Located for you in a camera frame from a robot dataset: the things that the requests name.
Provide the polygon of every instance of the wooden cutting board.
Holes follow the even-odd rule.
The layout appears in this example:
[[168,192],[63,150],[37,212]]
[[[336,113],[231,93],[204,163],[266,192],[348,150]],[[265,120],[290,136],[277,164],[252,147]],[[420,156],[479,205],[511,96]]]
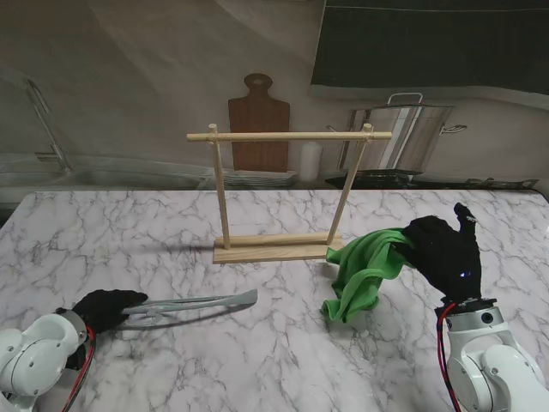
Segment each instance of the wooden cutting board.
[[[268,95],[273,80],[253,73],[244,83],[248,95],[229,100],[231,132],[289,131],[290,105]],[[232,158],[234,170],[287,172],[288,142],[233,142]]]

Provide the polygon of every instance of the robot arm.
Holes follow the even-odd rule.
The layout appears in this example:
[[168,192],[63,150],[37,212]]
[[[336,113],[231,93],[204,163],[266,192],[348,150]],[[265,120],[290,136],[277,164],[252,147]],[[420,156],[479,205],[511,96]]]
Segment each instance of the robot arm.
[[72,311],[38,318],[27,330],[0,331],[0,411],[31,411],[36,397],[61,377],[87,337],[86,325]]
[[[543,373],[516,342],[496,306],[449,315],[447,325],[449,380],[466,410],[547,410],[549,391]],[[484,348],[469,351],[468,346],[473,346],[469,343],[479,338],[483,338],[480,341]]]

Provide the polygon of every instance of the green cloth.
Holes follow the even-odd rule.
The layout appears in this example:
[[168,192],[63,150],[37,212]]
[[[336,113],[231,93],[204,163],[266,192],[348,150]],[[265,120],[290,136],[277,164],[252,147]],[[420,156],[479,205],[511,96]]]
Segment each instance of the green cloth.
[[393,243],[411,242],[401,229],[384,229],[357,238],[339,251],[328,249],[326,260],[339,264],[332,283],[337,299],[325,300],[322,312],[330,320],[353,319],[359,311],[376,307],[377,291],[383,279],[395,279],[406,259],[391,247]]

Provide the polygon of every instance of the marble countertop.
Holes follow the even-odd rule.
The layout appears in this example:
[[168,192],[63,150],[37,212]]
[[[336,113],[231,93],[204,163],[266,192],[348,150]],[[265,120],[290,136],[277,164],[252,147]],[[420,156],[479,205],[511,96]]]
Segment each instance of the marble countertop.
[[[229,191],[232,234],[326,231],[339,193]],[[484,296],[498,299],[549,378],[549,207],[541,195],[353,191],[340,232],[349,241],[431,214],[457,227],[456,202],[479,221]],[[171,328],[101,335],[74,410],[450,410],[434,334],[441,294],[417,272],[385,281],[374,311],[326,324],[319,308],[334,296],[337,267],[212,264],[214,236],[211,191],[30,195],[0,231],[0,325],[24,329],[97,288],[151,299],[257,288],[258,302],[240,312],[186,312]]]

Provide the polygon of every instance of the wooden drying rack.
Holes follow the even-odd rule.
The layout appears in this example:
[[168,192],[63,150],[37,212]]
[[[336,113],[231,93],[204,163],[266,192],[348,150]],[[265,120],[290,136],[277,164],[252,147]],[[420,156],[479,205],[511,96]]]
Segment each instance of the wooden drying rack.
[[[217,125],[209,126],[209,133],[188,134],[189,142],[210,142],[214,150],[214,172],[217,197],[220,203],[221,230],[223,237],[215,238],[214,263],[236,264],[242,262],[268,262],[279,260],[302,260],[325,258],[328,246],[341,249],[341,236],[336,234],[343,208],[347,202],[354,177],[359,169],[365,146],[370,140],[389,140],[391,132],[374,132],[371,124],[364,124],[362,131],[348,132],[265,132],[265,133],[218,133]],[[334,141],[356,140],[359,144],[340,201],[335,211],[329,232],[300,234],[270,234],[255,236],[230,236],[226,214],[223,166],[221,165],[220,142],[274,142],[292,140]]]

